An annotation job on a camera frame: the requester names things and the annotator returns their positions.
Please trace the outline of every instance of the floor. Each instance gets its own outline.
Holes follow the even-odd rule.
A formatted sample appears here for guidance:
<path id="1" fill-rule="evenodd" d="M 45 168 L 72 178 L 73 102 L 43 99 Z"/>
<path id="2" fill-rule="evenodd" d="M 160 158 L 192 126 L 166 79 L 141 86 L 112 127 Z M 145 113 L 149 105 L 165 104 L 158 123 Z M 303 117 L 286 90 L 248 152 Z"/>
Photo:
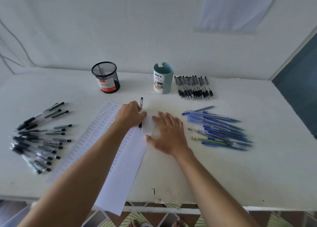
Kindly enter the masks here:
<path id="1" fill-rule="evenodd" d="M 197 205 L 191 204 L 135 202 L 126 202 L 125 204 L 128 206 L 197 208 Z M 0 226 L 24 209 L 26 205 L 25 202 L 0 200 Z M 260 227 L 317 227 L 317 212 L 251 211 L 250 214 Z M 127 227 L 129 222 L 134 219 L 137 220 L 140 227 L 170 227 L 177 218 L 184 221 L 184 227 L 206 226 L 203 217 L 200 215 L 122 212 L 121 216 L 117 216 L 107 211 L 91 211 L 82 227 Z"/>

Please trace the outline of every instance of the black mesh pen holder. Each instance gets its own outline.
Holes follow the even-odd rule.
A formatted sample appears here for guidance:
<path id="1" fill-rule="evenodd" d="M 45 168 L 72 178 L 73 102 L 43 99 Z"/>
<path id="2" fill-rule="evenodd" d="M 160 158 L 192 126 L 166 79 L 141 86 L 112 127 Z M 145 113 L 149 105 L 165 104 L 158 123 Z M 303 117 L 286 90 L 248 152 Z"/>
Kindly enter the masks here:
<path id="1" fill-rule="evenodd" d="M 114 93 L 120 89 L 117 66 L 113 62 L 97 63 L 93 66 L 91 72 L 97 78 L 97 82 L 102 92 Z"/>

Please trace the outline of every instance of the white table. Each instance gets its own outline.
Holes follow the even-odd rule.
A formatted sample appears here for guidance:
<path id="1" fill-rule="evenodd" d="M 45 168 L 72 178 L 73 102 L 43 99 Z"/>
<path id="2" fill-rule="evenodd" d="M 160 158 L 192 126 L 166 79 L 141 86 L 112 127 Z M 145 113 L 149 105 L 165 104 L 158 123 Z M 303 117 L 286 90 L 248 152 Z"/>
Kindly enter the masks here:
<path id="1" fill-rule="evenodd" d="M 159 95 L 150 74 L 118 76 L 121 88 L 114 94 L 102 93 L 89 71 L 34 69 L 0 84 L 0 198 L 36 200 L 48 187 L 49 173 L 34 175 L 9 150 L 8 136 L 22 121 L 64 101 L 63 109 L 70 113 L 45 127 L 71 123 L 69 137 L 77 139 L 106 102 L 123 104 L 143 97 L 148 112 L 168 111 L 183 120 L 197 158 L 246 209 L 317 210 L 316 141 L 270 81 L 211 78 L 214 100 L 184 101 L 174 83 L 170 94 Z M 197 125 L 188 124 L 181 113 L 208 105 L 216 106 L 214 113 L 241 120 L 239 126 L 254 147 L 240 152 L 192 141 L 196 133 L 187 127 Z M 66 156 L 67 149 L 60 153 Z M 175 160 L 152 147 L 146 150 L 128 201 L 195 203 Z"/>

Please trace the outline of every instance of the white paper sheet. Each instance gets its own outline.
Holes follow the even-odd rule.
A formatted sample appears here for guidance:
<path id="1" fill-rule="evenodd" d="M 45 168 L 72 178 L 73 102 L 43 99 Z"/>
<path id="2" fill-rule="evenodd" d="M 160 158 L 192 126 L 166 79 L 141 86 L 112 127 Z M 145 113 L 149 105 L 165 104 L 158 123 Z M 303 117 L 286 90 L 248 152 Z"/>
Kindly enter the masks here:
<path id="1" fill-rule="evenodd" d="M 252 33 L 272 1 L 205 0 L 198 29 Z"/>
<path id="2" fill-rule="evenodd" d="M 120 108 L 120 104 L 109 102 L 101 109 L 95 120 L 74 144 L 67 159 L 52 173 L 52 176 L 48 179 L 49 183 L 56 180 L 70 165 L 91 148 L 114 122 Z M 147 148 L 144 135 L 152 135 L 154 127 L 155 123 L 152 120 L 152 116 L 148 114 L 142 123 L 141 133 L 139 133 L 138 127 L 134 127 L 126 134 L 95 202 L 96 206 L 102 210 L 121 215 Z"/>

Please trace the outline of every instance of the white label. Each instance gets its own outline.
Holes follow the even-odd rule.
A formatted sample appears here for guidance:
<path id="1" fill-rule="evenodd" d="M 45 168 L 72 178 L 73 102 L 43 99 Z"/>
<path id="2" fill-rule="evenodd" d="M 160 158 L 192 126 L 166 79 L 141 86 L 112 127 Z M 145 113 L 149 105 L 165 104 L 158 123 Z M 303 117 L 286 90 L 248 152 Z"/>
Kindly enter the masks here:
<path id="1" fill-rule="evenodd" d="M 106 79 L 106 80 L 103 80 L 103 79 L 97 79 L 97 82 L 100 86 L 100 89 L 104 92 L 112 92 L 114 90 L 116 90 L 116 85 L 114 84 L 114 80 L 113 78 L 111 79 Z"/>
<path id="2" fill-rule="evenodd" d="M 165 76 L 154 73 L 154 90 L 158 93 L 163 93 L 163 83 Z"/>

